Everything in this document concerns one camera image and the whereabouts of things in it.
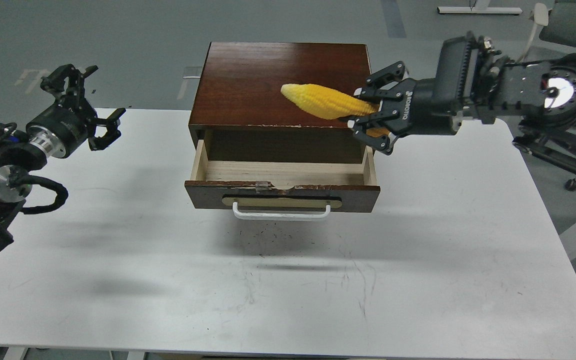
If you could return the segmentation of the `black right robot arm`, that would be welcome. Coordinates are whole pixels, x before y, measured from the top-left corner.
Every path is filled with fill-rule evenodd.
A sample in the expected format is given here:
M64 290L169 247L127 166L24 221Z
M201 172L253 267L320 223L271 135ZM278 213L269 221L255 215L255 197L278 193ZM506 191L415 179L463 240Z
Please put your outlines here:
M467 32L443 42L434 78L412 79L399 61L368 76L355 97L377 110L342 120L385 155L406 136L453 136L462 117L491 125L516 116L516 148L576 175L576 54L520 62Z

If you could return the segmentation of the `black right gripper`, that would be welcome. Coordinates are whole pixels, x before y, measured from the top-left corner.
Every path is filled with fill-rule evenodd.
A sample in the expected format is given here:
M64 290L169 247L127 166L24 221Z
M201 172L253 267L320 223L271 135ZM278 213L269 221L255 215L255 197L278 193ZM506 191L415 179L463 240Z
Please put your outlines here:
M382 101L380 112L390 118L364 122L360 122L359 115L340 118L357 141L386 156L393 153L399 137L453 136L459 130L452 115L436 114L432 107L435 79L407 77L405 63L397 61L370 74L363 86L353 93L357 100L368 103Z

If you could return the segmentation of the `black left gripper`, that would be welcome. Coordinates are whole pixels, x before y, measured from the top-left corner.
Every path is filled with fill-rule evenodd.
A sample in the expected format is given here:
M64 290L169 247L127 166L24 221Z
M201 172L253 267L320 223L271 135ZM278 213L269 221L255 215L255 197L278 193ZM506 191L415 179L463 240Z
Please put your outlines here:
M85 120L72 111L91 110L85 96L85 79L98 71L94 64L80 71L73 64L64 64L50 75L43 76L39 88L52 95L55 105L50 105L26 126L30 145L41 150L47 158L67 158L87 139L91 151L107 149L121 137L121 116L127 109L117 108L107 118L93 116ZM98 128L105 130L96 136Z

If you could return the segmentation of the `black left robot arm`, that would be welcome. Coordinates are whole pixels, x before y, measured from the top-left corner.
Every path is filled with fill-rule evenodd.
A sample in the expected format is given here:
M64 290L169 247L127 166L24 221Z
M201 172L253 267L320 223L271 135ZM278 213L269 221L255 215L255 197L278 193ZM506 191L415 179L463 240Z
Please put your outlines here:
M102 151L121 137L125 108L107 118L98 116L85 96L85 80L98 70L84 71L64 64L41 78L40 88L54 102L20 130L15 122L0 123L0 252L13 243L9 226L18 214L54 212L66 203L69 192L59 182L40 177L50 158L68 158L87 142Z

